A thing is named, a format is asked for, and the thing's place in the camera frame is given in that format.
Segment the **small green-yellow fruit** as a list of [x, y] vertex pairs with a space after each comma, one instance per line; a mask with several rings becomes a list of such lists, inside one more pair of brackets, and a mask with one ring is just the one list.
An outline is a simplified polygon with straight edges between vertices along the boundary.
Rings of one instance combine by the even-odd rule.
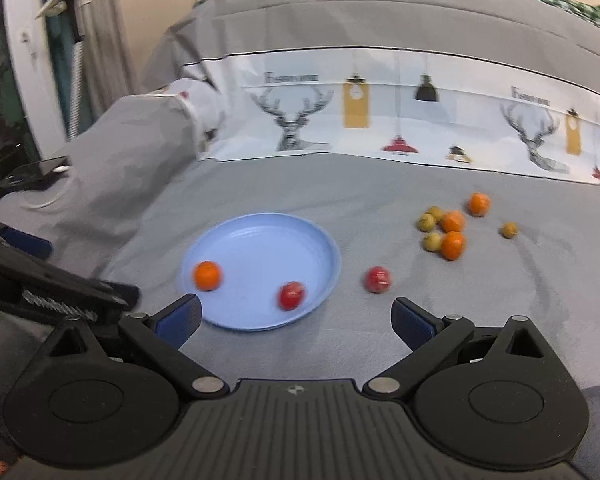
[[437, 220], [436, 218], [434, 218], [434, 216], [432, 214], [428, 214], [428, 212], [425, 212], [424, 214], [422, 214], [418, 221], [417, 221], [417, 227], [419, 229], [419, 231], [428, 233], [433, 231], [437, 226]]
[[440, 223], [445, 216], [445, 211], [438, 206], [431, 206], [427, 209], [427, 214], [430, 214], [435, 222]]
[[422, 239], [422, 248], [427, 252], [440, 252], [444, 236], [439, 232], [430, 232]]
[[518, 226], [515, 222], [507, 222], [502, 225], [500, 232], [502, 237], [511, 240], [518, 234]]

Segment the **orange mandarin on plate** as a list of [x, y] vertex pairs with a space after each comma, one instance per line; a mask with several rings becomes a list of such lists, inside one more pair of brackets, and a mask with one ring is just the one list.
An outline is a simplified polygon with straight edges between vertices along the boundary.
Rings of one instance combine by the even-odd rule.
[[195, 266], [192, 279], [199, 290], [212, 292], [222, 285], [223, 271], [219, 263], [204, 260]]

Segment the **grey printed sofa cover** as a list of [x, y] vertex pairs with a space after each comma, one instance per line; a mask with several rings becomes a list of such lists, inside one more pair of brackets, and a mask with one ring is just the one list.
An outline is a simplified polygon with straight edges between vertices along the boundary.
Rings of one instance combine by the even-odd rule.
[[[491, 67], [509, 63], [600, 92], [600, 28], [532, 0], [210, 0], [174, 24], [147, 66], [155, 89], [188, 62], [240, 48], [423, 46]], [[479, 322], [529, 315], [584, 390], [593, 419], [577, 464], [600, 479], [600, 187], [338, 154], [201, 162], [172, 100], [129, 96], [68, 148], [76, 178], [56, 204], [0, 200], [0, 221], [50, 240], [53, 263], [140, 286], [143, 308], [176, 296], [186, 243], [231, 214], [302, 214], [335, 237], [343, 268], [317, 313], [279, 330], [211, 326], [188, 356], [228, 380], [364, 380], [404, 352], [390, 300], [360, 286], [367, 263], [393, 264], [399, 292]], [[491, 192], [522, 223], [459, 266], [430, 262], [407, 231], [423, 197]]]

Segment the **grey curtain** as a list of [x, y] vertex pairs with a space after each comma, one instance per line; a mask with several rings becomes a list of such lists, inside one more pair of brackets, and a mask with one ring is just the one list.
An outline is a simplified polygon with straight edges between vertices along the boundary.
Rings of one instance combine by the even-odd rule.
[[119, 0], [78, 0], [84, 74], [95, 118], [138, 90]]

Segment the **black smartphone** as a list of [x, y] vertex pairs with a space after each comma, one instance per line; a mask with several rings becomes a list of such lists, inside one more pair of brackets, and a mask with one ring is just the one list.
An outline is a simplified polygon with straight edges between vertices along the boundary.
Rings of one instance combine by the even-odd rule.
[[20, 166], [0, 181], [0, 195], [19, 191], [43, 191], [54, 184], [70, 167], [68, 156], [31, 162]]

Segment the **orange mandarin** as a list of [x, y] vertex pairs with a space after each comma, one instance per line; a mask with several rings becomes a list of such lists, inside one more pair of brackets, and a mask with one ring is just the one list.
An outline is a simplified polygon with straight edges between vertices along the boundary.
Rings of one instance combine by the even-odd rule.
[[468, 212], [474, 217], [485, 217], [491, 208], [491, 199], [484, 193], [475, 192], [469, 197]]
[[463, 232], [465, 229], [465, 215], [459, 210], [447, 211], [439, 222], [443, 232]]
[[223, 271], [219, 263], [204, 260], [195, 266], [192, 279], [199, 290], [212, 292], [222, 285]]

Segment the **red fruit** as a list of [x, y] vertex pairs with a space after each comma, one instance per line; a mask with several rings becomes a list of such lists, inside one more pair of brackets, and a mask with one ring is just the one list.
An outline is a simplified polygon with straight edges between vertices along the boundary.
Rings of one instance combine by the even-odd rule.
[[383, 294], [390, 289], [392, 276], [390, 271], [384, 266], [372, 266], [366, 271], [363, 284], [365, 289], [371, 294]]
[[297, 281], [283, 285], [277, 295], [277, 304], [284, 311], [297, 309], [306, 296], [306, 288]]

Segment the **orange fruit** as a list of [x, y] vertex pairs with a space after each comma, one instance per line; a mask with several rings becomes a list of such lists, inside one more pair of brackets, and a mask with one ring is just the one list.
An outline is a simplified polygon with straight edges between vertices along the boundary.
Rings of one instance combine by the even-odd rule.
[[442, 238], [439, 249], [440, 255], [445, 260], [455, 261], [463, 255], [466, 247], [466, 237], [462, 232], [450, 231]]

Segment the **light blue plastic plate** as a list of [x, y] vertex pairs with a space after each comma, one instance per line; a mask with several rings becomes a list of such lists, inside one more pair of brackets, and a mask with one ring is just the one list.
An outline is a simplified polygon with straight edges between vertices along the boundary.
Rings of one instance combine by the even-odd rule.
[[[193, 283], [195, 266], [219, 263], [222, 285], [203, 292]], [[226, 330], [275, 330], [315, 311], [334, 291], [341, 270], [340, 250], [317, 224], [291, 214], [261, 212], [235, 217], [215, 226], [186, 250], [178, 271], [178, 288], [196, 294], [202, 318]], [[297, 281], [306, 288], [302, 304], [284, 311], [279, 289]]]

